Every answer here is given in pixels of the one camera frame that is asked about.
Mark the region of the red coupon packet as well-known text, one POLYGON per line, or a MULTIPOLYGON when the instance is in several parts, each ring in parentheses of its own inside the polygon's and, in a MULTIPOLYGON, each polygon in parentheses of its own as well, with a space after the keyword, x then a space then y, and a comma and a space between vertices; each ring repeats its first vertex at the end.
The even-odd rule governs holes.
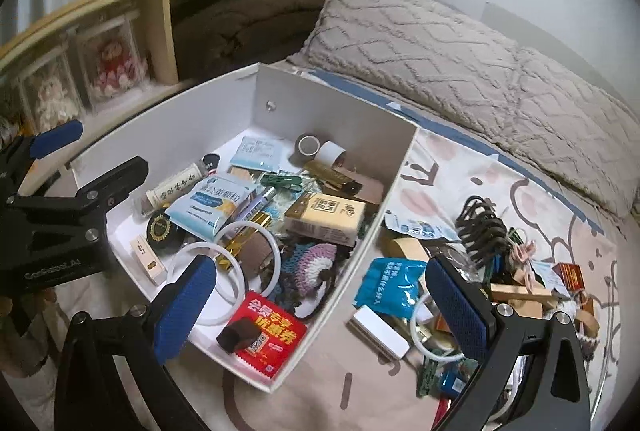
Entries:
POLYGON ((242 317, 254 321, 262 334, 250 347, 232 354, 262 376, 273 378, 302 342, 306 325, 254 291, 247 293, 228 324, 242 317))

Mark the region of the small white stick box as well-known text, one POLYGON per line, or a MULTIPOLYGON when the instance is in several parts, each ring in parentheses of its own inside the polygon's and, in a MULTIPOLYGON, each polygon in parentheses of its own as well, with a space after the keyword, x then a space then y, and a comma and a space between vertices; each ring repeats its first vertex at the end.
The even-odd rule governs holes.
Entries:
POLYGON ((131 251, 134 252, 145 276, 154 286, 160 286, 167 279, 167 269, 153 251, 146 239, 139 235, 130 240, 131 251))

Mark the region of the wooden shelf unit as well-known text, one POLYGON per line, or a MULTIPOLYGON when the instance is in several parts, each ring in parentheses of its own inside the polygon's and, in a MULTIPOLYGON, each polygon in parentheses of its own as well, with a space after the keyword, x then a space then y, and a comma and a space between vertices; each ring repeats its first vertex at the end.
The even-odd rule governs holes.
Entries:
POLYGON ((1 49, 1 123, 84 134, 33 163, 21 191, 49 187, 87 146, 215 76, 297 52, 324 0, 73 0, 1 49))

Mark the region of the clear box with doll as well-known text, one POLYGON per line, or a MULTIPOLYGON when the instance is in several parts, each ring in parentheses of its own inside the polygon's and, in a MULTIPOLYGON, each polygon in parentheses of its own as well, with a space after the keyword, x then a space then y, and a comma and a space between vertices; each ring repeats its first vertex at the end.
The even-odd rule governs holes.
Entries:
POLYGON ((137 9, 100 22, 76 36, 79 64, 93 110, 119 98, 146 78, 146 60, 138 50, 137 9))

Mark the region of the light blue wipe packet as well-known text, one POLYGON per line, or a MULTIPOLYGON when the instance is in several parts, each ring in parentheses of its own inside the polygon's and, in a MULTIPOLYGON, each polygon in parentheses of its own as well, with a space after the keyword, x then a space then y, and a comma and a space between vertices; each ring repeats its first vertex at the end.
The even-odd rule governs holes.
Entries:
POLYGON ((235 168, 267 173, 287 170, 288 143, 283 138, 244 135, 230 159, 235 168))

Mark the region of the green clip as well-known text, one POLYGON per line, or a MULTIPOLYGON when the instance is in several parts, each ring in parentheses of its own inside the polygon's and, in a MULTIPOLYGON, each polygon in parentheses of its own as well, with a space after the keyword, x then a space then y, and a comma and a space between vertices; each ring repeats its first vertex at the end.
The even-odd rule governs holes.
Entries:
POLYGON ((296 174, 265 173, 260 178, 264 187, 273 187, 277 190, 289 190, 302 192, 304 190, 303 179, 296 174))

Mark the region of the black hair claw clip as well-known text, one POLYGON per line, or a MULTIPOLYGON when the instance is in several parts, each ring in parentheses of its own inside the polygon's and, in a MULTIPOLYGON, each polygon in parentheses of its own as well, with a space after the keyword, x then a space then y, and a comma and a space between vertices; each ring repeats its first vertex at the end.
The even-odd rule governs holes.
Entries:
POLYGON ((492 204, 480 196, 465 200, 454 227, 466 254, 477 267, 495 257, 507 257, 512 249, 508 230, 492 204))

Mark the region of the white storage box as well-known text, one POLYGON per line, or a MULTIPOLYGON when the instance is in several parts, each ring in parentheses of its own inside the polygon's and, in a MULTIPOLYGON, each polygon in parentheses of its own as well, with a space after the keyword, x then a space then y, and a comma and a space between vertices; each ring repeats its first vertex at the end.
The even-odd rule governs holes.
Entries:
POLYGON ((386 108, 318 79, 253 65, 198 84, 122 124, 70 167, 85 186, 140 157, 144 184, 108 217, 108 242, 145 298, 153 299, 198 255, 214 255, 268 215, 272 245, 304 235, 348 249, 332 289, 319 287, 298 316, 272 313, 266 281, 221 269, 190 333, 210 359, 271 393, 302 360, 374 243, 384 206, 361 199, 367 183, 390 189, 416 135, 386 108))

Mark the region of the white rectangular adapter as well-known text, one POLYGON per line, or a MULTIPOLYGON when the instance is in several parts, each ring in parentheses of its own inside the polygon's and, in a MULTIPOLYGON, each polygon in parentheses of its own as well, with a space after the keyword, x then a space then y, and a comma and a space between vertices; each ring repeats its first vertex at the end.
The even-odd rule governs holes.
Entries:
POLYGON ((374 344, 389 359, 401 361, 410 350, 407 340, 367 305, 359 307, 349 322, 357 333, 374 344))

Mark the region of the brown folded blanket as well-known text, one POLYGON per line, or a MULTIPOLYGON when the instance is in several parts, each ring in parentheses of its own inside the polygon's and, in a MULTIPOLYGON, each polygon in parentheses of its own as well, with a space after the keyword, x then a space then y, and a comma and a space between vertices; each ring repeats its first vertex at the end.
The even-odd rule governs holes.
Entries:
POLYGON ((182 81, 203 82, 300 50, 325 0, 193 0, 172 17, 182 81))

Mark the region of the white blue snack wrapper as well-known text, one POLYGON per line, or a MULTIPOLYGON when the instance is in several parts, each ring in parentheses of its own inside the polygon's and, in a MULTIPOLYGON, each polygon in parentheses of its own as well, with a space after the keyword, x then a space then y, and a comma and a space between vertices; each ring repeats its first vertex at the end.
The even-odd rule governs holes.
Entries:
POLYGON ((447 225, 431 224, 424 221, 400 217, 390 211, 385 213, 384 222, 386 227, 393 232, 410 236, 421 240, 443 239, 455 243, 459 240, 458 234, 447 225))

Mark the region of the yellow tissue pack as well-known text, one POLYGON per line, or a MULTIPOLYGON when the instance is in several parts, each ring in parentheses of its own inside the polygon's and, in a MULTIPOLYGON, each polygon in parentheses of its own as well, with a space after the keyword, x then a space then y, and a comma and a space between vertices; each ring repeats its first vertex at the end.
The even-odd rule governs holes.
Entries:
POLYGON ((288 232, 352 248, 364 214, 361 201, 306 192, 286 210, 283 223, 288 232))

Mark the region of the white tape roll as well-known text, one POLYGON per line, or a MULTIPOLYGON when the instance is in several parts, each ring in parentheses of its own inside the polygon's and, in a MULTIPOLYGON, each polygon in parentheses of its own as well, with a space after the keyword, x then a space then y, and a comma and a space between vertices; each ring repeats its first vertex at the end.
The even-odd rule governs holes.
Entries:
POLYGON ((346 150, 340 145, 335 144, 332 140, 327 140, 322 144, 314 160, 333 168, 335 165, 342 165, 345 159, 346 150))

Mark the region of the beige textured pillow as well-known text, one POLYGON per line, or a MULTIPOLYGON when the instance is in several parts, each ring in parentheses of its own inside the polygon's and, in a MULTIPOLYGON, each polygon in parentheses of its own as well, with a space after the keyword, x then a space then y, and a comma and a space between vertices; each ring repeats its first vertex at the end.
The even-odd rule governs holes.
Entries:
POLYGON ((349 76, 498 140, 513 125, 516 44, 433 0, 326 0, 292 64, 349 76))
POLYGON ((522 47, 516 60, 506 149, 626 217, 639 189, 634 112, 538 50, 522 47))

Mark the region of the left beige textured pillow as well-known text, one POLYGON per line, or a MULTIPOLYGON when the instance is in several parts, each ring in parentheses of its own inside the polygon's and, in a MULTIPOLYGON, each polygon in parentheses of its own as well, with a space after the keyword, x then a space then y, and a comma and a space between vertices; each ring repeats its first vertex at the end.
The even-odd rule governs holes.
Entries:
POLYGON ((326 0, 292 64, 349 76, 498 140, 513 125, 516 44, 433 0, 326 0))

